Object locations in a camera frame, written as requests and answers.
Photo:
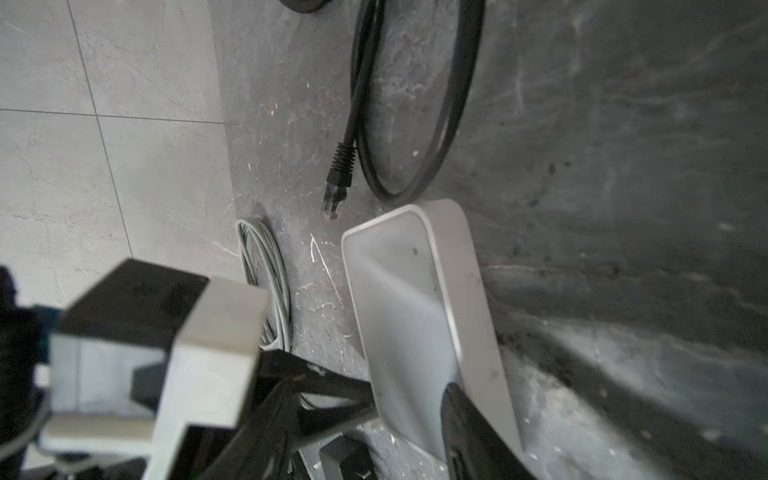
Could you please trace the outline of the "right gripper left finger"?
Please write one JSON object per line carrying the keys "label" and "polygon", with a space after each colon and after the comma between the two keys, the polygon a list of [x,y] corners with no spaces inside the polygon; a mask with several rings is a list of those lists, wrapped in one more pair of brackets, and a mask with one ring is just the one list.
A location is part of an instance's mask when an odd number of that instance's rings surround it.
{"label": "right gripper left finger", "polygon": [[278,382],[198,479],[288,479],[297,401],[291,379]]}

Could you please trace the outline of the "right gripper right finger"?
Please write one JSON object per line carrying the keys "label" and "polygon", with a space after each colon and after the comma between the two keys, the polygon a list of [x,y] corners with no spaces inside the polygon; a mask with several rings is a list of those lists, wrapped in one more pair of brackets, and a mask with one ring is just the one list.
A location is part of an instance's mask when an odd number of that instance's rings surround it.
{"label": "right gripper right finger", "polygon": [[440,416],[451,479],[534,479],[456,383],[444,390]]}

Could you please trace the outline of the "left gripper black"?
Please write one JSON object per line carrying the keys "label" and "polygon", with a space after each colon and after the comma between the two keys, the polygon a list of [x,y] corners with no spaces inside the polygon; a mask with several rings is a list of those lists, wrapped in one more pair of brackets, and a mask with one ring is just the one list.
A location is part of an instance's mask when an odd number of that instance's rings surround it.
{"label": "left gripper black", "polygon": [[275,350],[264,353],[259,361],[254,399],[245,421],[284,379],[292,380],[297,401],[291,456],[324,437],[350,430],[376,414],[369,382]]}

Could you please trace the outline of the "white network switch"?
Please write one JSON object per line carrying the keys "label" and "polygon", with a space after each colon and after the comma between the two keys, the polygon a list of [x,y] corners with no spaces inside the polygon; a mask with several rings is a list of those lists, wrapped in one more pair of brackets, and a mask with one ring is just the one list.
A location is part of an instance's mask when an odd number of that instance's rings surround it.
{"label": "white network switch", "polygon": [[468,220],[453,200],[410,204],[346,231],[342,257],[379,416],[444,461],[449,383],[523,451]]}

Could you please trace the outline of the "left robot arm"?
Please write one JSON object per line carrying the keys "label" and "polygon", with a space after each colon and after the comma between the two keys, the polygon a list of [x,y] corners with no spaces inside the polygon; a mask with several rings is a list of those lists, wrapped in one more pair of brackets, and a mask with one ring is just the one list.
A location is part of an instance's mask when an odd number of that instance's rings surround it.
{"label": "left robot arm", "polygon": [[285,479],[305,445],[368,420],[369,383],[260,333],[267,291],[129,259],[70,307],[23,307],[1,273],[1,475],[55,454],[142,457],[148,479]]}

